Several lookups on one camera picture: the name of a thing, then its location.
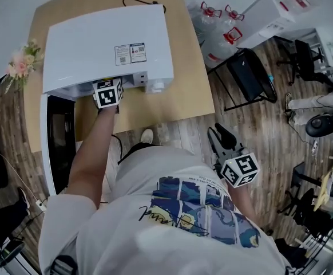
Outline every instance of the hand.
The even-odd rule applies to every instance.
[[[114,116],[114,114],[116,114],[116,110],[117,110],[117,105],[102,108],[102,109],[100,109],[98,115],[108,115],[108,116],[112,115],[112,116]]]

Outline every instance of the flower bouquet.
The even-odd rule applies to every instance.
[[[17,82],[19,89],[22,89],[27,83],[29,73],[35,71],[42,63],[44,55],[40,53],[41,48],[38,47],[35,40],[31,40],[20,51],[13,54],[13,58],[9,62],[6,69],[6,76],[3,83],[7,82],[5,93],[7,93],[13,84]]]

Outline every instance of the microwave door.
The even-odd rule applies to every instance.
[[[50,195],[56,195],[56,190],[54,188],[52,172],[51,172],[50,156],[49,156],[49,152],[48,152],[47,103],[48,103],[48,95],[43,94],[41,96],[41,112],[40,112],[40,116],[39,116],[39,121],[40,121],[40,125],[41,125],[42,161],[43,161],[43,169],[45,172],[45,179],[46,179],[48,192]]]
[[[75,102],[49,96],[46,107],[46,125],[41,126],[47,127],[47,152],[46,156],[43,156],[43,165],[49,163],[47,172],[50,172],[50,180],[47,183],[51,185],[52,192],[54,187],[55,194],[59,194],[68,185],[72,161],[76,154]]]

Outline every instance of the power strip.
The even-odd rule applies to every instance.
[[[38,208],[41,209],[42,212],[46,212],[47,211],[47,207],[46,207],[46,205],[42,201],[37,200],[35,202],[35,204],[38,206]]]
[[[311,147],[311,155],[316,156],[316,153],[318,153],[318,141],[315,140],[313,146]]]

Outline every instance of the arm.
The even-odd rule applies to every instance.
[[[237,188],[233,188],[229,183],[228,191],[231,196],[231,200],[234,205],[239,209],[239,211],[246,216],[248,219],[257,224],[258,219],[257,215],[254,211],[251,196],[248,192],[248,186],[240,186]]]
[[[70,195],[90,198],[97,208],[102,195],[116,108],[117,106],[113,106],[99,113],[90,134],[81,144],[73,160],[66,191]]]

